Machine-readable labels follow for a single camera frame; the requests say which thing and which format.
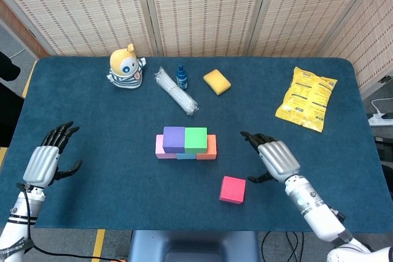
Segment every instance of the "bag of chips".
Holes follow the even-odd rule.
[[[295,67],[292,83],[276,117],[322,132],[329,97],[337,80]]]

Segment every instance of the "power strip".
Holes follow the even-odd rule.
[[[393,119],[382,119],[384,114],[378,115],[373,114],[371,118],[368,119],[368,124],[372,127],[376,126],[393,126]]]

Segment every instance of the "plush toy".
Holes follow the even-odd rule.
[[[136,58],[134,46],[115,50],[109,61],[111,70],[106,76],[114,85],[122,88],[137,88],[142,84],[144,58]]]

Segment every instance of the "yellow sponge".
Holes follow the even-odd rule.
[[[220,95],[231,87],[231,83],[217,69],[203,76],[203,80],[213,89],[216,95]]]

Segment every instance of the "toy block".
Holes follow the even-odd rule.
[[[206,127],[185,128],[185,153],[206,153],[208,149],[208,129]]]
[[[165,153],[162,148],[162,143],[164,140],[163,134],[157,134],[155,137],[155,155],[159,159],[176,159],[175,153]]]
[[[244,200],[246,181],[244,179],[224,176],[222,179],[220,201],[241,204]]]
[[[208,150],[206,153],[197,153],[197,160],[215,160],[217,156],[216,135],[208,134]]]
[[[176,159],[178,160],[195,160],[197,155],[194,153],[177,153]]]
[[[163,149],[165,153],[185,153],[184,136],[184,127],[164,127]]]

